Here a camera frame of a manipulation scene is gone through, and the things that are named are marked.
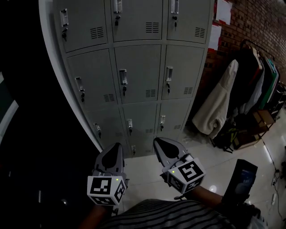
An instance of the gray metal locker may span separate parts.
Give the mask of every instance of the gray metal locker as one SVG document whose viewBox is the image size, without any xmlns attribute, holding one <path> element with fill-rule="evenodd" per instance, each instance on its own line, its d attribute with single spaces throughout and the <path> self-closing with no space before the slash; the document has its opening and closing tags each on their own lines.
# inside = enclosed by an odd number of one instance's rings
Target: gray metal locker
<svg viewBox="0 0 286 229">
<path fill-rule="evenodd" d="M 103 148 L 119 142 L 126 145 L 119 109 L 108 108 L 87 112 L 89 122 Z"/>
<path fill-rule="evenodd" d="M 154 134 L 157 104 L 133 103 L 123 106 L 129 137 L 144 137 Z"/>
<path fill-rule="evenodd" d="M 131 154 L 133 157 L 143 157 L 153 154 L 153 136 L 136 138 L 129 138 Z"/>
<path fill-rule="evenodd" d="M 157 100 L 160 53 L 161 45 L 115 48 L 122 103 Z"/>
<path fill-rule="evenodd" d="M 107 43 L 104 0 L 56 2 L 66 52 Z"/>
<path fill-rule="evenodd" d="M 158 137 L 177 140 L 189 108 L 190 99 L 165 100 L 161 103 Z"/>
<path fill-rule="evenodd" d="M 167 39 L 204 44 L 209 14 L 210 0 L 169 0 Z"/>
<path fill-rule="evenodd" d="M 192 97 L 203 52 L 203 48 L 167 46 L 162 93 L 163 100 Z"/>
<path fill-rule="evenodd" d="M 108 49 L 69 57 L 67 61 L 76 96 L 85 110 L 117 104 Z"/>
<path fill-rule="evenodd" d="M 114 42 L 161 39 L 162 0 L 111 0 Z"/>
</svg>

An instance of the striped shirt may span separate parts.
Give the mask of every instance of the striped shirt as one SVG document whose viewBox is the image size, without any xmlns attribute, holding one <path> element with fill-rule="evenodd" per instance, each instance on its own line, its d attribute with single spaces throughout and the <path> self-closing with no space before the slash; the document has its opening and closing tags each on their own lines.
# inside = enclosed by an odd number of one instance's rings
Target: striped shirt
<svg viewBox="0 0 286 229">
<path fill-rule="evenodd" d="M 147 199 L 121 215 L 109 218 L 100 228 L 220 229 L 235 227 L 215 210 L 192 200 Z"/>
</svg>

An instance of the green garment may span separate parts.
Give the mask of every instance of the green garment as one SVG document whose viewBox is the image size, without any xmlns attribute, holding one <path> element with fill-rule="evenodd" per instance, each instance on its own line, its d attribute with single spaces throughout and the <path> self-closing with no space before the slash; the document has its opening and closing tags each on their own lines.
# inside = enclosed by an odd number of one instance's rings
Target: green garment
<svg viewBox="0 0 286 229">
<path fill-rule="evenodd" d="M 261 104 L 259 105 L 259 109 L 260 109 L 260 110 L 263 109 L 264 106 L 265 106 L 265 104 L 267 103 L 267 101 L 268 101 L 268 99 L 269 99 L 269 97 L 270 97 L 270 95 L 271 95 L 272 88 L 274 87 L 274 83 L 275 83 L 276 77 L 278 77 L 278 73 L 277 73 L 277 71 L 275 71 L 274 64 L 272 63 L 271 60 L 268 59 L 268 61 L 269 61 L 269 63 L 270 63 L 270 65 L 269 65 L 270 69 L 274 69 L 274 72 L 271 74 L 271 77 L 272 77 L 271 84 L 270 84 L 270 86 L 269 86 L 267 92 L 265 93 L 265 95 L 264 95 L 264 97 L 263 97 L 263 99 L 262 99 L 262 101 L 261 101 Z"/>
</svg>

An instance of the white marker cube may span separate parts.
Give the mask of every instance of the white marker cube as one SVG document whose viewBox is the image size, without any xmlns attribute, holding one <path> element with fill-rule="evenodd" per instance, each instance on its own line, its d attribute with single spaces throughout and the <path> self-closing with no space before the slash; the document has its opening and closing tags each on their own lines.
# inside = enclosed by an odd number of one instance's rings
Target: white marker cube
<svg viewBox="0 0 286 229">
<path fill-rule="evenodd" d="M 202 183 L 206 174 L 198 158 L 168 170 L 167 181 L 181 194 L 184 194 Z"/>
<path fill-rule="evenodd" d="M 87 194 L 98 205 L 119 205 L 126 190 L 122 177 L 88 176 Z"/>
</svg>

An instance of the brick wall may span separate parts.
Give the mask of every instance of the brick wall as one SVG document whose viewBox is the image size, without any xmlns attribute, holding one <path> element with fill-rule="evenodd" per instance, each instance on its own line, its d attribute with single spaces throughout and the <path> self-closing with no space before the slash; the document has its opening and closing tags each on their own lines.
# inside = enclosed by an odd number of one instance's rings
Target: brick wall
<svg viewBox="0 0 286 229">
<path fill-rule="evenodd" d="M 243 39 L 265 48 L 275 57 L 275 64 L 286 83 L 286 4 L 282 0 L 230 0 L 230 25 L 221 25 L 221 43 L 215 53 L 208 53 L 191 118 L 214 88 L 227 65 L 235 57 Z"/>
</svg>

